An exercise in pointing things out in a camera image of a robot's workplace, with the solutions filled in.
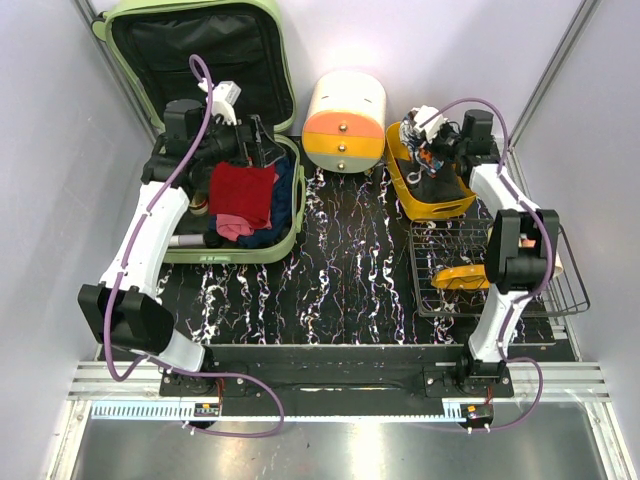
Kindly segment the white cylindrical drawer cabinet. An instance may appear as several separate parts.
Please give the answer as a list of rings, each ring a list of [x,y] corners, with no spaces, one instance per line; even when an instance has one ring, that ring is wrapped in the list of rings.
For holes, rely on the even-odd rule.
[[[316,83],[302,146],[317,167],[355,174],[372,169],[385,148],[386,92],[373,76],[336,70]]]

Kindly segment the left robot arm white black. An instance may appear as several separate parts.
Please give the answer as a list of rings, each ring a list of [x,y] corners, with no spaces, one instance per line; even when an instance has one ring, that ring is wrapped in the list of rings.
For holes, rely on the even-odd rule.
[[[156,141],[143,172],[136,211],[122,244],[101,280],[85,284],[79,306],[96,340],[104,347],[111,377],[125,381],[132,369],[119,373],[116,349],[181,375],[181,384],[196,396],[215,386],[216,372],[204,346],[177,331],[172,314],[160,305],[156,283],[172,233],[190,202],[188,168],[208,132],[236,134],[233,102],[211,98],[205,103],[168,103],[165,132]]]

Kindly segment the red garment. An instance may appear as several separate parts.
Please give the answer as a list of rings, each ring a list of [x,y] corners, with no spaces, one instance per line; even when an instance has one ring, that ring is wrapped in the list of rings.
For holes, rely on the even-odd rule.
[[[240,217],[254,229],[266,227],[275,181],[273,165],[260,168],[221,163],[211,175],[209,213]]]

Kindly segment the orange plastic basket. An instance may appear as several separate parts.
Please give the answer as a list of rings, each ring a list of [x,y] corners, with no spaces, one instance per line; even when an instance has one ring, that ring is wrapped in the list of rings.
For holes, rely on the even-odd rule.
[[[400,123],[386,130],[385,163],[399,203],[412,221],[448,219],[463,215],[476,200],[472,193],[447,166],[445,179],[423,175],[417,184],[410,184],[406,176],[411,170],[409,153],[400,141]]]

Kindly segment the grey dotted cloth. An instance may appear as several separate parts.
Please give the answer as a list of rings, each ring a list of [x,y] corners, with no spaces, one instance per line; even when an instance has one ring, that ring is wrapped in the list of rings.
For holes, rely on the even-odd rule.
[[[398,160],[397,165],[410,194],[419,202],[444,203],[467,196],[450,164],[444,164],[434,177],[411,161]]]

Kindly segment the green hard-shell suitcase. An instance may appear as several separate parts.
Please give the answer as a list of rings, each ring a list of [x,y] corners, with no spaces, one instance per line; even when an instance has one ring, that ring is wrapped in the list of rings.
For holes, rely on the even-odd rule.
[[[163,263],[277,260],[294,243],[290,229],[302,223],[297,210],[304,181],[299,149],[285,134],[295,118],[296,102],[277,5],[272,1],[122,1],[100,14],[92,30],[132,85],[158,137],[165,132],[168,103],[181,99],[205,103],[213,98],[212,87],[207,93],[198,87],[202,79],[213,84],[234,81],[241,88],[234,105],[238,125],[248,124],[251,114],[259,115],[264,124],[274,127],[280,158],[285,156],[295,165],[291,221],[276,243],[241,248],[209,229],[209,214],[196,217],[187,207],[172,236],[203,234],[205,245],[169,247]],[[219,164],[200,160],[198,148],[188,168],[190,201],[197,191],[209,197],[211,175]]]

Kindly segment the pink garment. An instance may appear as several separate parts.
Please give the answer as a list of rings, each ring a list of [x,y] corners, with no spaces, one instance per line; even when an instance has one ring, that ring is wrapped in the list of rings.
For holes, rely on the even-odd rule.
[[[213,220],[215,231],[221,237],[236,242],[240,236],[251,236],[255,228],[243,217],[219,214]]]

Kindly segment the blue orange patterned garment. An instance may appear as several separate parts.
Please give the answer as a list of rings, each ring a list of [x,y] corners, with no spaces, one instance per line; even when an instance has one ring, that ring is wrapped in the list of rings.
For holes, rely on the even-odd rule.
[[[430,151],[430,142],[419,138],[413,132],[413,109],[410,110],[400,122],[399,139],[407,148],[409,159],[424,168],[429,175],[434,177],[436,172],[444,165],[444,162],[434,158]]]

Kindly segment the navy blue garment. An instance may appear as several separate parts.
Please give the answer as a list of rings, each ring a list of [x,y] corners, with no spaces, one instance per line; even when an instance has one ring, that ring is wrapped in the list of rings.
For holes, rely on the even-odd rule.
[[[240,236],[236,242],[228,240],[241,248],[256,249],[276,243],[291,221],[295,165],[283,156],[273,166],[276,170],[276,181],[272,192],[270,221],[266,227],[255,229],[251,236]],[[215,233],[213,220],[216,216],[209,213],[209,229]]]

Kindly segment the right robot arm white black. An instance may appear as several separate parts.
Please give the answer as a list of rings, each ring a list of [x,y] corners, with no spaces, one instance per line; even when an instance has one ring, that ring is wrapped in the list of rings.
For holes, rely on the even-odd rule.
[[[472,109],[461,128],[442,114],[425,128],[431,155],[450,162],[489,210],[493,224],[482,265],[450,267],[432,280],[444,290],[484,290],[479,322],[447,379],[466,396],[507,382],[508,346],[529,302],[556,269],[559,216],[532,202],[508,175],[496,152],[492,113]]]

